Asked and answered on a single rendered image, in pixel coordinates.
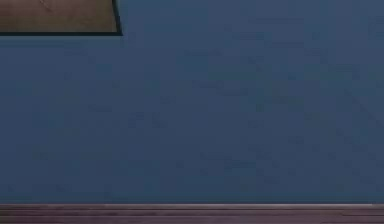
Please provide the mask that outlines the brown framed wall picture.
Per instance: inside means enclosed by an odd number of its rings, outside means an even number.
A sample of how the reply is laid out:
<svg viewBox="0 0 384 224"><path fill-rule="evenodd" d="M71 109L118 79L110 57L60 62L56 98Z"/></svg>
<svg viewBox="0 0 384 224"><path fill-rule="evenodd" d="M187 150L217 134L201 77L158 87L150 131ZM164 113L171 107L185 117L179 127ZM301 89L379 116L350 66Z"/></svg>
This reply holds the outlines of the brown framed wall picture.
<svg viewBox="0 0 384 224"><path fill-rule="evenodd" d="M0 35L121 36L117 0L0 0Z"/></svg>

